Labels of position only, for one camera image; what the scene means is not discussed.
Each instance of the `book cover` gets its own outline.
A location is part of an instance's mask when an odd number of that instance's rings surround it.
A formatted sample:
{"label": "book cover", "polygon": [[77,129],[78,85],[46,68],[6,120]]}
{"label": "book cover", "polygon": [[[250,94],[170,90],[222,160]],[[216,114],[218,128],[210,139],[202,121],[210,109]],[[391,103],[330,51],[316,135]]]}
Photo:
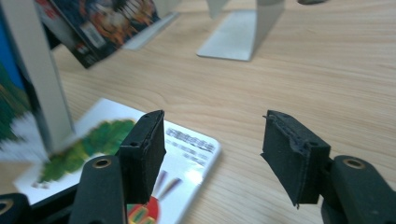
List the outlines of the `book cover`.
{"label": "book cover", "polygon": [[[78,183],[85,161],[114,154],[145,113],[101,99],[76,123],[69,147],[49,162],[36,164],[15,182],[30,203]],[[220,145],[215,139],[164,122],[166,155],[151,200],[127,206],[129,223],[179,223],[215,164]]]}
{"label": "book cover", "polygon": [[0,161],[44,161],[47,153],[35,122],[5,25],[0,21]]}
{"label": "book cover", "polygon": [[59,13],[58,9],[52,5],[50,0],[35,0],[38,14],[41,21],[58,38],[78,61],[89,68],[99,61],[98,57],[87,46],[76,31],[70,27],[67,21]]}
{"label": "book cover", "polygon": [[51,0],[70,26],[104,59],[160,18],[152,0]]}
{"label": "book cover", "polygon": [[48,154],[73,132],[58,69],[34,1],[0,0],[0,17]]}

